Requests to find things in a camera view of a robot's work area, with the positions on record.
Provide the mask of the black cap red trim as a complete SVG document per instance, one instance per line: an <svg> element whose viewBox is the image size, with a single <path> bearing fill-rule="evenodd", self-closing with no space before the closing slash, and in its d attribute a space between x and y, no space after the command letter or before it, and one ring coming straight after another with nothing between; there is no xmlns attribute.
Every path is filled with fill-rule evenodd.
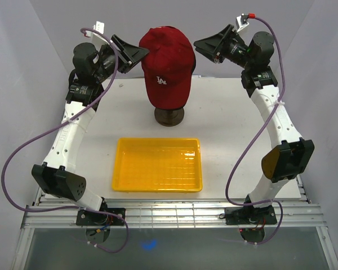
<svg viewBox="0 0 338 270"><path fill-rule="evenodd" d="M158 109L177 110L184 107L189 98L196 59L191 67L158 76L150 102Z"/></svg>

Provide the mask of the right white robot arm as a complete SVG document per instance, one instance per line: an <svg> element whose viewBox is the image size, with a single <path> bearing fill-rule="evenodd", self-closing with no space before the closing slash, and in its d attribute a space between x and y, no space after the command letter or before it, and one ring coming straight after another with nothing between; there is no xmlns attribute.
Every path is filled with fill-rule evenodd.
<svg viewBox="0 0 338 270"><path fill-rule="evenodd" d="M272 203L278 192L301 174L314 151L312 140L305 140L294 127L284 103L283 90L271 70L270 58L279 45L274 34L259 31L246 45L233 25L219 33L194 42L195 50L212 62L225 59L243 68L241 82L256 105L271 143L261 160L263 175L237 210L225 211L229 225L266 222L276 224Z"/></svg>

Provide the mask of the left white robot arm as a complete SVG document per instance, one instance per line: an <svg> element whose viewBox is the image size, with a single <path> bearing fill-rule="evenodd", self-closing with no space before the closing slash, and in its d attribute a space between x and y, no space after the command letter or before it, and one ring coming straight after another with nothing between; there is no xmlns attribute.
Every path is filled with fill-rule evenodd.
<svg viewBox="0 0 338 270"><path fill-rule="evenodd" d="M102 83L115 71L129 72L149 53L116 35L111 41L115 49L107 43L97 49L88 42L74 48L63 127L43 163L32 168L32 176L44 193L90 209L88 217L98 225L107 221L108 211L102 207L104 199L90 191L86 179L75 173L78 150L98 108L98 98L104 93Z"/></svg>

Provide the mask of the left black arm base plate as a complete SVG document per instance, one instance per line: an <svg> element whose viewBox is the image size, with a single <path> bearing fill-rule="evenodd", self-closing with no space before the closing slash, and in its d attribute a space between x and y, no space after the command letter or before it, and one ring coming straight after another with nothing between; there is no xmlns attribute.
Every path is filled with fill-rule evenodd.
<svg viewBox="0 0 338 270"><path fill-rule="evenodd" d="M118 215L125 219L125 208L108 208L106 212ZM112 215L96 214L90 211L80 210L77 214L75 224L77 226L122 226L124 225L124 222Z"/></svg>

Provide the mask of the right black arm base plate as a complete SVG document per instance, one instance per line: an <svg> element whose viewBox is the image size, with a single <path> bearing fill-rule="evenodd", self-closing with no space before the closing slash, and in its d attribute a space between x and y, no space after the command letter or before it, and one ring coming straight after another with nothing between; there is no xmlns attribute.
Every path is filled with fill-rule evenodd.
<svg viewBox="0 0 338 270"><path fill-rule="evenodd" d="M225 208L224 213L219 215L219 219L224 219L227 225L250 225L265 222L265 224L277 224L277 218L272 206L255 208L253 206L243 206L234 210Z"/></svg>

